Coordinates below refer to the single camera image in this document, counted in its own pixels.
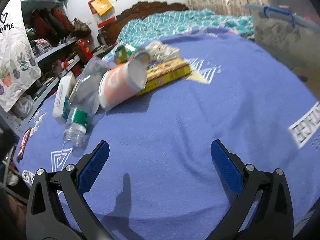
tin can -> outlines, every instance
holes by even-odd
[[[127,52],[123,45],[119,45],[115,51],[114,62],[116,64],[126,63],[128,61]]]
[[[130,44],[125,44],[124,49],[127,53],[128,60],[136,59],[140,61],[146,69],[149,67],[151,63],[151,56],[149,52]]]

pink paper cup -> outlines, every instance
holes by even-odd
[[[99,86],[102,108],[110,110],[146,87],[147,72],[138,60],[131,60],[109,70]]]

white tissue package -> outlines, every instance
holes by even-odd
[[[75,85],[76,78],[72,71],[60,80],[52,111],[52,116],[58,123],[63,124],[67,121],[70,111],[68,100]]]

metal screw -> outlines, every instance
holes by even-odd
[[[37,174],[38,174],[38,175],[42,175],[42,173],[44,173],[44,169],[39,169],[39,170],[37,170]]]
[[[248,164],[245,168],[246,168],[248,171],[254,171],[254,166],[251,165],[251,164]]]
[[[276,169],[276,173],[277,173],[278,175],[282,175],[282,174],[283,174],[283,170],[281,170],[281,169]]]
[[[72,171],[74,169],[74,167],[75,167],[74,165],[69,164],[69,165],[66,166],[66,170],[67,171]]]

wooden headboard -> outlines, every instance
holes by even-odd
[[[132,19],[144,19],[154,13],[185,10],[188,10],[188,7],[181,3],[167,4],[166,2],[138,2],[130,9],[124,10],[120,15],[118,15],[116,21],[107,23],[101,29],[101,34],[108,45],[113,45],[116,43],[122,28]]]

